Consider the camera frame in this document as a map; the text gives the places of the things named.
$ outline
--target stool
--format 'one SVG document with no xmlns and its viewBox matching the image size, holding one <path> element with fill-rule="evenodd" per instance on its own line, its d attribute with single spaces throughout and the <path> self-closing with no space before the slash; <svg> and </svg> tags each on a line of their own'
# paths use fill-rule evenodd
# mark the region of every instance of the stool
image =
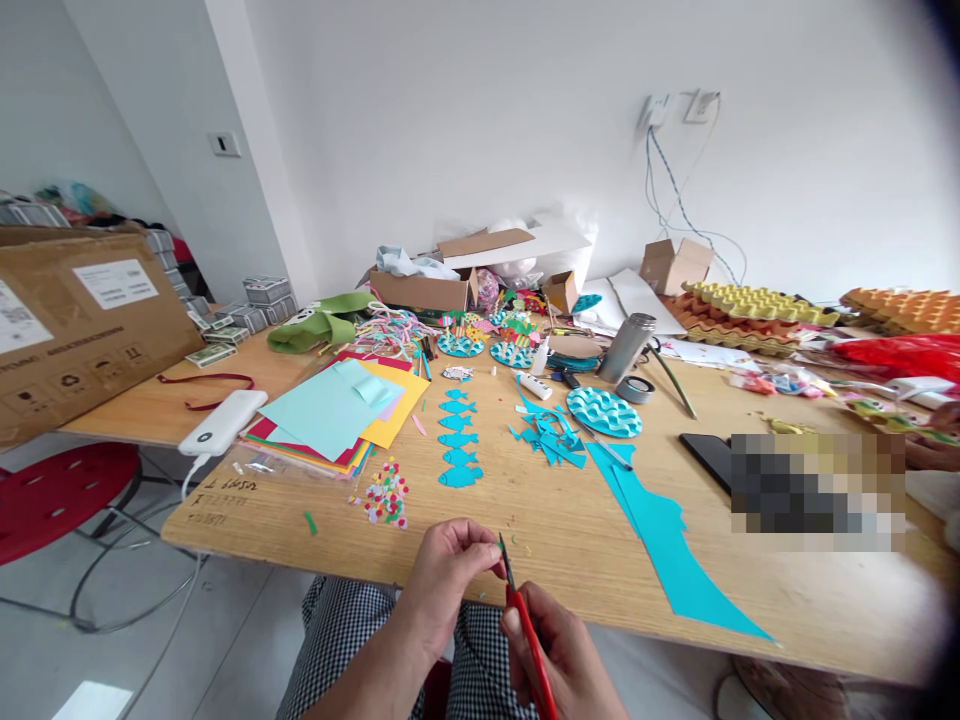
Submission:
<svg viewBox="0 0 960 720">
<path fill-rule="evenodd" d="M 0 565 L 36 552 L 68 533 L 76 533 L 94 543 L 102 552 L 84 573 L 70 602 L 69 614 L 0 597 L 0 603 L 69 621 L 84 633 L 107 633 L 128 627 L 159 610 L 190 582 L 188 577 L 166 598 L 137 616 L 109 627 L 97 627 L 77 616 L 77 601 L 93 569 L 116 544 L 137 527 L 156 538 L 160 534 L 147 526 L 148 520 L 178 503 L 153 510 L 142 518 L 134 517 L 123 505 L 136 492 L 140 481 L 140 454 L 135 445 L 97 443 L 67 450 L 6 477 L 0 476 Z M 120 504 L 112 505 L 124 488 L 130 486 Z M 119 515 L 131 523 L 111 542 L 102 542 L 79 528 L 97 513 L 107 511 L 108 518 Z M 174 548 L 191 560 L 197 556 Z"/>
</svg>

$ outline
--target scissors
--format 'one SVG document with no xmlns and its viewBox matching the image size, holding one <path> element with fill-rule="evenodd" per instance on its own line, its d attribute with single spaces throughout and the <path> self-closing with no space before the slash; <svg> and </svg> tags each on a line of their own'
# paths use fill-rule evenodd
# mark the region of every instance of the scissors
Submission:
<svg viewBox="0 0 960 720">
<path fill-rule="evenodd" d="M 540 689 L 543 693 L 541 697 L 540 692 L 534 689 L 534 704 L 543 720 L 557 720 L 559 717 L 557 715 L 557 703 L 553 699 L 553 690 L 550 689 L 550 681 L 547 679 L 547 666 L 543 663 L 540 639 L 537 637 L 536 630 L 533 629 L 530 613 L 527 612 L 527 604 L 523 601 L 523 596 L 517 592 L 517 584 L 513 581 L 513 570 L 510 569 L 510 556 L 507 555 L 507 546 L 503 542 L 503 533 L 500 533 L 500 547 L 503 550 L 503 564 L 507 568 L 507 607 L 516 608 L 520 615 L 523 636 L 527 639 L 527 645 L 530 646 L 533 665 L 537 669 L 537 678 L 540 680 Z"/>
</svg>

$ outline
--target glue bottle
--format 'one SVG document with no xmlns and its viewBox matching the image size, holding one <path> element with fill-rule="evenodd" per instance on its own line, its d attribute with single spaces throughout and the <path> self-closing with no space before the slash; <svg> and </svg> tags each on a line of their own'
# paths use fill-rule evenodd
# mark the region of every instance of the glue bottle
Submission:
<svg viewBox="0 0 960 720">
<path fill-rule="evenodd" d="M 540 347 L 537 348 L 536 354 L 533 356 L 533 367 L 530 368 L 531 375 L 543 375 L 543 371 L 547 369 L 547 356 L 550 354 L 550 336 L 547 335 L 543 342 L 540 343 Z"/>
</svg>

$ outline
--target red ribbon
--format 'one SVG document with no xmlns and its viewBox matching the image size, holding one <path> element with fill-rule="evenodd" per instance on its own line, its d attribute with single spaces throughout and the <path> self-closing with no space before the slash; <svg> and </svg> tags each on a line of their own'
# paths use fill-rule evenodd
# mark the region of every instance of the red ribbon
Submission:
<svg viewBox="0 0 960 720">
<path fill-rule="evenodd" d="M 191 380 L 206 380 L 207 378 L 215 378 L 215 379 L 223 379 L 223 380 L 246 380 L 247 383 L 249 384 L 243 389 L 253 390 L 254 388 L 254 382 L 252 377 L 248 377 L 247 375 L 237 375 L 236 373 L 213 373 L 212 375 L 191 375 L 188 378 L 178 378 L 176 380 L 171 380 L 170 378 L 164 377 L 163 375 L 157 375 L 157 380 L 159 380 L 162 383 L 190 382 Z M 214 408 L 219 407 L 222 402 L 223 400 L 221 400 L 220 402 L 215 402 L 212 405 L 204 405 L 203 407 L 194 407 L 188 402 L 184 402 L 183 404 L 187 406 L 187 410 L 195 410 L 197 412 L 200 412 L 202 410 L 213 410 Z"/>
</svg>

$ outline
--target hand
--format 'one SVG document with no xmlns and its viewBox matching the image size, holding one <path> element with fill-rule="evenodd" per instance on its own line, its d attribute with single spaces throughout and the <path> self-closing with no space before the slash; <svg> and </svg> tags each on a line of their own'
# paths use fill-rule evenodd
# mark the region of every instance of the hand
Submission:
<svg viewBox="0 0 960 720">
<path fill-rule="evenodd" d="M 409 624 L 436 662 L 453 637 L 467 586 L 485 570 L 506 580 L 497 537 L 469 518 L 434 525 L 423 536 L 393 616 Z"/>
<path fill-rule="evenodd" d="M 518 592 L 540 638 L 560 717 L 629 718 L 583 620 L 535 583 L 524 583 Z M 516 608 L 504 611 L 500 632 L 510 643 L 510 685 L 517 691 L 520 704 L 527 706 L 534 690 L 540 692 L 540 685 Z"/>
</svg>

